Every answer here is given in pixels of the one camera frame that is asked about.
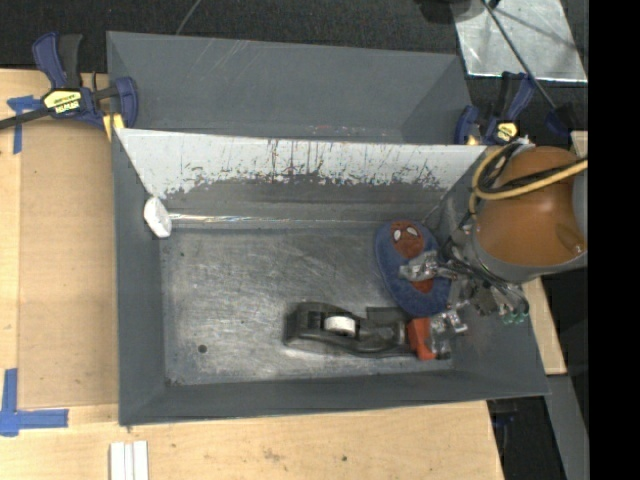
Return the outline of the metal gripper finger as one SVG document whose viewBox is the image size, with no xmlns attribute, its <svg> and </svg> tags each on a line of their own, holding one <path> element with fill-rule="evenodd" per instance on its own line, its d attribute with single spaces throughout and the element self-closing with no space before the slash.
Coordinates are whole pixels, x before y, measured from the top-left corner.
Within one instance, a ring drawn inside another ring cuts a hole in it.
<svg viewBox="0 0 640 480">
<path fill-rule="evenodd" d="M 424 281 L 439 274 L 438 253 L 427 250 L 408 260 L 398 269 L 398 277 L 407 281 Z"/>
<path fill-rule="evenodd" d="M 452 343 L 468 331 L 468 325 L 458 311 L 451 309 L 431 319 L 429 343 L 437 359 L 449 359 Z"/>
</svg>

